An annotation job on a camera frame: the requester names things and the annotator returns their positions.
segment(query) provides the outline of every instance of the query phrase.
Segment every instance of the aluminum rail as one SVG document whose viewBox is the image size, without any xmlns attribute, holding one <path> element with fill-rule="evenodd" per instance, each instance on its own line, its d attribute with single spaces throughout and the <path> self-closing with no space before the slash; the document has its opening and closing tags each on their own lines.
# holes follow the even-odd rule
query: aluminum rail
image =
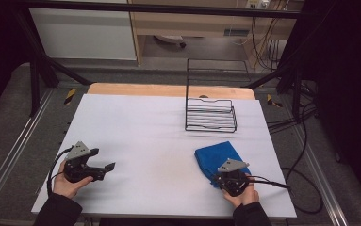
<svg viewBox="0 0 361 226">
<path fill-rule="evenodd" d="M 42 99 L 41 99 L 41 107 L 38 112 L 36 112 L 35 116 L 30 118 L 27 121 L 25 128 L 22 130 L 22 133 L 17 138 L 15 144 L 12 146 L 7 158 L 4 163 L 0 167 L 0 191 L 3 188 L 6 180 L 8 179 L 10 173 L 12 172 L 19 156 L 25 148 L 26 143 L 30 139 L 33 131 L 35 130 L 37 124 L 39 123 L 42 114 L 44 113 L 50 98 L 54 92 L 54 89 L 47 90 Z"/>
</svg>

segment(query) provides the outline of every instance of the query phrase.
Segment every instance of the wire rack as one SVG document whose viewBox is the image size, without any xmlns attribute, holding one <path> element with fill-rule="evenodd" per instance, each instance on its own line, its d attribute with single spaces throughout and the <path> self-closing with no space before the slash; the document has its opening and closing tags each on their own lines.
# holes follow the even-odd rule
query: wire rack
<svg viewBox="0 0 361 226">
<path fill-rule="evenodd" d="M 192 89 L 191 83 L 220 86 L 234 84 L 234 82 L 249 82 L 251 78 L 245 61 L 188 59 L 187 72 L 186 131 L 236 132 L 236 110 L 231 100 L 217 100 L 206 96 L 189 98 L 189 89 Z"/>
<path fill-rule="evenodd" d="M 234 133 L 236 111 L 231 100 L 187 98 L 186 130 Z"/>
</svg>

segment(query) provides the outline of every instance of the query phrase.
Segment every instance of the blue cloth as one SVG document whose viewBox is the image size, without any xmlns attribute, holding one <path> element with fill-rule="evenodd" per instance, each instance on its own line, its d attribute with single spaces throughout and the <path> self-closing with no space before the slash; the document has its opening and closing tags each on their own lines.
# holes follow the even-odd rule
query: blue cloth
<svg viewBox="0 0 361 226">
<path fill-rule="evenodd" d="M 229 141 L 198 149 L 195 151 L 195 157 L 201 171 L 214 187 L 219 186 L 213 181 L 213 177 L 218 173 L 218 168 L 227 159 L 231 158 L 242 161 Z M 251 174 L 248 168 L 241 169 L 241 171 Z"/>
</svg>

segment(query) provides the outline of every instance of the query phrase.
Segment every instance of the floor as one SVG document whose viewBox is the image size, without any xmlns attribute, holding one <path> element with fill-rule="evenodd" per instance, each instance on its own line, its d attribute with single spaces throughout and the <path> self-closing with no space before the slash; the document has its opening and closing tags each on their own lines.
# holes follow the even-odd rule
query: floor
<svg viewBox="0 0 361 226">
<path fill-rule="evenodd" d="M 183 49 L 178 45 L 148 37 L 143 64 L 140 66 L 134 62 L 62 61 L 75 72 L 98 82 L 184 84 L 187 58 L 248 59 L 243 49 L 237 45 L 238 41 L 190 37 L 185 38 L 187 46 Z M 253 81 L 270 72 L 264 69 L 252 69 L 248 63 L 247 68 Z M 3 186 L 0 186 L 0 225 L 12 225 L 12 223 L 31 225 L 35 216 L 30 213 L 30 209 L 37 197 L 37 191 L 44 189 L 41 185 L 60 146 L 59 142 L 65 137 L 65 131 L 70 126 L 82 93 L 87 91 L 87 87 L 79 86 L 73 79 L 63 74 L 59 74 L 58 77 L 61 83 L 57 89 L 43 89 L 49 93 L 51 101 L 45 106 L 40 120 L 33 121 L 37 126 L 30 129 L 31 137 L 22 144 L 16 141 L 22 136 L 30 112 L 29 72 L 25 65 L 15 71 L 0 100 L 0 166 L 6 166 L 2 169 L 6 173 L 2 180 Z M 261 101 L 267 121 L 290 118 L 287 110 L 290 95 L 277 95 L 274 89 L 277 82 L 278 80 L 273 79 L 254 90 L 256 98 Z M 76 95 L 69 105 L 64 105 L 66 95 L 72 88 L 76 88 Z M 268 105 L 268 94 L 276 105 L 273 103 Z M 309 98 L 303 98 L 303 104 L 308 102 Z M 341 222 L 338 225 L 361 225 L 361 186 L 354 178 L 348 164 L 336 162 L 335 153 L 320 125 L 320 119 L 312 117 L 306 121 L 306 126 L 309 148 L 318 158 L 320 167 L 335 193 L 341 213 L 348 221 L 347 224 Z M 288 128 L 271 135 L 282 167 L 292 165 L 301 152 L 302 142 L 298 135 L 299 129 L 295 128 Z M 7 162 L 8 157 L 14 161 Z M 297 169 L 314 180 L 307 160 L 305 158 Z M 295 187 L 293 200 L 298 206 L 314 210 L 320 205 L 316 191 L 307 182 L 296 175 L 292 176 L 289 182 Z M 330 214 L 326 207 L 315 215 L 298 210 L 298 218 L 289 220 L 288 223 L 336 225 L 331 220 Z M 286 225 L 283 221 L 274 224 Z"/>
</svg>

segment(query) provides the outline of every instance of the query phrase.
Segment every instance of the white table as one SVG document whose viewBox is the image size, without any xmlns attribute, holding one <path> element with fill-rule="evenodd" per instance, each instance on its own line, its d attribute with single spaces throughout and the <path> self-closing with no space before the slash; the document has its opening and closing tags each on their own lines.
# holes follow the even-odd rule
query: white table
<svg viewBox="0 0 361 226">
<path fill-rule="evenodd" d="M 258 101 L 233 100 L 234 134 L 185 131 L 185 98 L 86 94 L 59 152 L 83 141 L 99 148 L 91 167 L 116 162 L 104 181 L 74 198 L 83 215 L 126 218 L 230 218 L 233 207 L 201 173 L 196 149 L 229 140 L 252 174 L 284 183 Z M 287 190 L 256 184 L 272 219 L 296 218 Z M 46 189 L 32 212 L 47 200 Z"/>
</svg>

